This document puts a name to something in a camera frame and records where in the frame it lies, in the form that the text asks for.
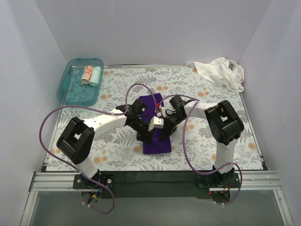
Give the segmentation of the purple towel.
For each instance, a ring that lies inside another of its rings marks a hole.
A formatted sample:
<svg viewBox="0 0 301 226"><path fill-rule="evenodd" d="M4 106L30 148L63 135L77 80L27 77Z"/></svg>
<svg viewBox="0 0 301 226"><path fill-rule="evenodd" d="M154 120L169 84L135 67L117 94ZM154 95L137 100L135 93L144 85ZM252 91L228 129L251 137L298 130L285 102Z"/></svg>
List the purple towel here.
<svg viewBox="0 0 301 226"><path fill-rule="evenodd" d="M147 108L142 114L142 121L148 122L152 119L153 116L156 116L155 109L156 105L162 101L162 95L160 93L154 94L156 104L153 101L152 95L140 96L139 99L146 104ZM143 153L144 154L163 154L170 153L172 151L170 138L161 140L160 133L162 129L154 128L154 131L151 136L151 143L143 142Z"/></svg>

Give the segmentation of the white towel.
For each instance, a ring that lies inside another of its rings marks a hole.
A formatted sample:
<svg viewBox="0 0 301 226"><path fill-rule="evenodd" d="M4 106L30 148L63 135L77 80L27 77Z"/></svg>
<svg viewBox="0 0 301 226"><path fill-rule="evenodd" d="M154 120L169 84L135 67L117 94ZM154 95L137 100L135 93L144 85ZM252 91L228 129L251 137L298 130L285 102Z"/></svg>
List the white towel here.
<svg viewBox="0 0 301 226"><path fill-rule="evenodd" d="M236 61L220 57L209 64L191 62L185 65L192 67L204 79L218 86L224 86L232 92L243 92L244 69Z"/></svg>

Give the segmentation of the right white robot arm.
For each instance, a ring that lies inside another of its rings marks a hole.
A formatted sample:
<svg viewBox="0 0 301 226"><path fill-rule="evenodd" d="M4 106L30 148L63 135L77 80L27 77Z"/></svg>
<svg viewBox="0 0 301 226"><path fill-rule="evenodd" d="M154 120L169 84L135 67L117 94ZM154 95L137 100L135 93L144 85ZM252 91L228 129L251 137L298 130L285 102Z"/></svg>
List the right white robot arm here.
<svg viewBox="0 0 301 226"><path fill-rule="evenodd" d="M231 103L227 100L213 104L201 103L192 98L184 101L181 95L172 95L169 103L174 110L171 114L163 111L164 126L159 138L163 140L170 137L176 132L177 125L188 122L189 117L206 119L216 140L216 159L210 172L193 170L205 181L218 187L229 184L234 177L235 146L244 130L244 124Z"/></svg>

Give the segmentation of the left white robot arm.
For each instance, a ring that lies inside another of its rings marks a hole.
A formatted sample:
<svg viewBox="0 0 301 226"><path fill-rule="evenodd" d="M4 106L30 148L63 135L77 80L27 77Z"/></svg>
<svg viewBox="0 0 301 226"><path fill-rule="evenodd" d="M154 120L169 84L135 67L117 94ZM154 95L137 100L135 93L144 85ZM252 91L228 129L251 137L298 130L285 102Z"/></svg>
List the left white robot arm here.
<svg viewBox="0 0 301 226"><path fill-rule="evenodd" d="M149 123L140 119L146 109L146 104L137 99L128 108L117 106L108 115L84 120L74 117L68 122L56 146L85 175L84 183L89 188L96 188L100 183L99 170L89 157L94 138L112 129L129 126L137 132L138 141L151 142Z"/></svg>

